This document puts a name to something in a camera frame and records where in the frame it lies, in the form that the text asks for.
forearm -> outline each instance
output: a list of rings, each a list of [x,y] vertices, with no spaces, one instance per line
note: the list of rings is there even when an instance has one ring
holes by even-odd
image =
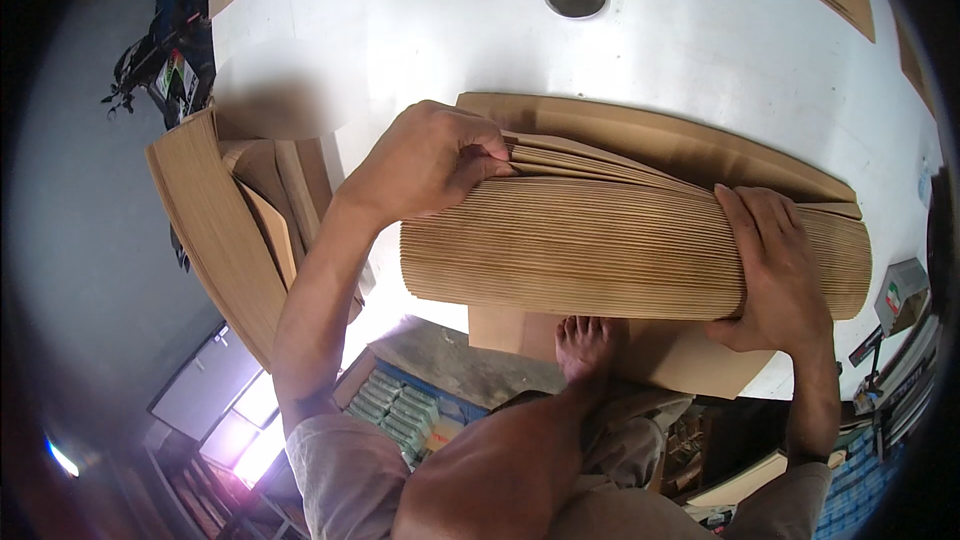
[[[543,537],[580,474],[581,425],[602,393],[603,382],[577,384],[469,426],[407,481],[393,537]]]
[[[287,435],[330,401],[357,277],[382,222],[335,194],[277,324],[272,375]]]
[[[794,467],[823,460],[840,428],[840,384],[833,342],[793,358],[794,392],[787,419],[787,458]]]

cardboard stack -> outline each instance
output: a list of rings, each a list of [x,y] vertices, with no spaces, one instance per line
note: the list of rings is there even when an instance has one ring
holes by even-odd
[[[287,291],[330,204],[318,141],[245,138],[205,109],[145,153],[199,281],[269,370]],[[356,293],[350,320],[362,304]]]
[[[736,397],[773,353],[735,353],[704,336],[703,321],[737,315],[744,298],[714,183],[800,202],[834,318],[864,304],[872,260],[857,197],[822,171],[747,138],[616,105],[496,93],[461,94],[457,105],[519,130],[505,139],[524,175],[405,221],[401,268],[414,295],[469,306],[471,346],[552,361],[564,316],[630,318],[616,375]]]

beige clothing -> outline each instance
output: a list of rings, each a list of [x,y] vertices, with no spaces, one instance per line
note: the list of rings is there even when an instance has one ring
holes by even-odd
[[[649,426],[655,434],[656,426]],[[318,415],[287,439],[287,455],[315,540],[388,538],[410,470],[379,427],[350,415]],[[723,538],[807,540],[831,484],[822,463],[791,469],[743,500]],[[715,538],[673,501],[582,475],[548,538]]]

hand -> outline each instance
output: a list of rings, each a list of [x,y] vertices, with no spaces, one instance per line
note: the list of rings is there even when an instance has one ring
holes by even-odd
[[[570,315],[557,324],[557,364],[568,385],[606,382],[618,345],[628,334],[626,319]]]
[[[718,184],[714,193],[740,252],[747,302],[738,321],[707,323],[706,336],[735,351],[783,351],[795,362],[825,350],[832,355],[834,321],[793,201],[761,187]]]
[[[397,116],[338,195],[382,226],[460,204],[481,180],[515,175],[491,120],[432,100]]]

white tabletop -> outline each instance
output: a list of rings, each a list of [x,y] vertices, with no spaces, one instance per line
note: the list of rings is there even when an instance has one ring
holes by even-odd
[[[675,114],[843,179],[857,192],[873,253],[867,303],[835,326],[849,399],[871,360],[855,369],[847,355],[879,323],[873,302],[885,270],[911,257],[926,264],[918,181],[925,162],[932,171],[941,163],[933,117],[901,71],[889,3],[870,2],[876,43],[820,0],[608,0],[584,20],[562,18],[544,0],[234,0],[213,19],[213,37],[218,70],[295,40],[322,65],[351,72],[360,109],[324,140],[334,185],[407,105],[452,104],[465,91]],[[465,306],[406,292],[399,226],[380,235],[368,263],[376,285],[351,338],[373,340],[402,314],[468,330]],[[904,337],[884,341],[881,365]],[[789,399],[792,390],[790,359],[778,354],[743,394]]]

